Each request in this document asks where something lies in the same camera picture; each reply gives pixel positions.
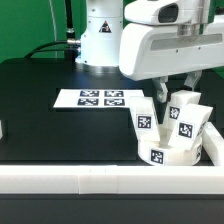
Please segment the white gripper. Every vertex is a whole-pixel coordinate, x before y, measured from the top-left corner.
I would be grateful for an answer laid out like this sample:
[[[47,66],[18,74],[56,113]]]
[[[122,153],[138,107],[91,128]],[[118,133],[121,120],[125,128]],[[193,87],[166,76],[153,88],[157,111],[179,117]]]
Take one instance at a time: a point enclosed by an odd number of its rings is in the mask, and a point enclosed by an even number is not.
[[[120,71],[136,81],[153,78],[159,102],[167,100],[167,76],[187,73],[184,86],[194,90],[202,76],[201,70],[222,66],[224,21],[214,21],[205,27],[202,35],[188,37],[178,36],[176,26],[130,23],[123,30]]]

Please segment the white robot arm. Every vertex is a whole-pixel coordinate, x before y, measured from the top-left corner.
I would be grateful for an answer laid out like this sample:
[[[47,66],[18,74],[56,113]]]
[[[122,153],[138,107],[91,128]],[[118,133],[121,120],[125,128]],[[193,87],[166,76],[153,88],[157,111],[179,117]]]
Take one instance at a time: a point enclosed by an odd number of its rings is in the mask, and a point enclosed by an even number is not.
[[[119,69],[132,80],[151,79],[167,98],[171,75],[185,73],[193,88],[204,70],[224,66],[224,14],[215,0],[86,0],[82,66],[96,73]]]

